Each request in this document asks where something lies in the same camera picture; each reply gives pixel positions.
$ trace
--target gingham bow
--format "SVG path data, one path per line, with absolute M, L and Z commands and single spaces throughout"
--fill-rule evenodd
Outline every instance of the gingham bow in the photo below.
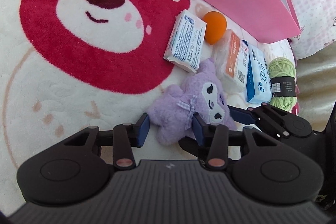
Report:
M 193 95 L 193 97 L 190 99 L 190 105 L 182 101 L 179 101 L 177 103 L 179 107 L 189 111 L 188 116 L 187 116 L 187 121 L 185 123 L 185 130 L 191 128 L 191 121 L 193 119 L 193 115 L 195 112 L 195 105 L 194 105 L 195 100 L 196 100 L 196 95 Z

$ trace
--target beige curtain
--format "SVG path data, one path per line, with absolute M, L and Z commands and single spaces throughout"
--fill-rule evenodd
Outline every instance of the beige curtain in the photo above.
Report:
M 299 116 L 309 121 L 313 130 L 322 131 L 336 100 L 336 43 L 298 60 L 296 73 Z

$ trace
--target orange makeup sponge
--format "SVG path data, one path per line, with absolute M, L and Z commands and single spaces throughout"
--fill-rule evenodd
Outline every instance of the orange makeup sponge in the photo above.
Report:
M 212 11 L 206 13 L 202 20 L 207 23 L 205 29 L 205 40 L 210 45 L 214 45 L 221 39 L 226 31 L 226 18 L 220 12 Z

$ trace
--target blue wet wipes package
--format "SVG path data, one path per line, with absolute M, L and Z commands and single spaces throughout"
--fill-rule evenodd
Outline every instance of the blue wet wipes package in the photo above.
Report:
M 247 101 L 252 104 L 268 103 L 272 98 L 271 80 L 265 54 L 256 46 L 243 42 L 249 47 L 249 66 L 247 71 Z

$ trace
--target yarn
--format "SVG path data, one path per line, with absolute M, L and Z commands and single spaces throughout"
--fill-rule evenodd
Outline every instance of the yarn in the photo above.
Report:
M 279 76 L 295 77 L 296 74 L 293 63 L 284 57 L 278 57 L 272 60 L 268 66 L 268 70 L 271 79 Z M 290 112 L 296 103 L 296 97 L 272 97 L 269 104 Z

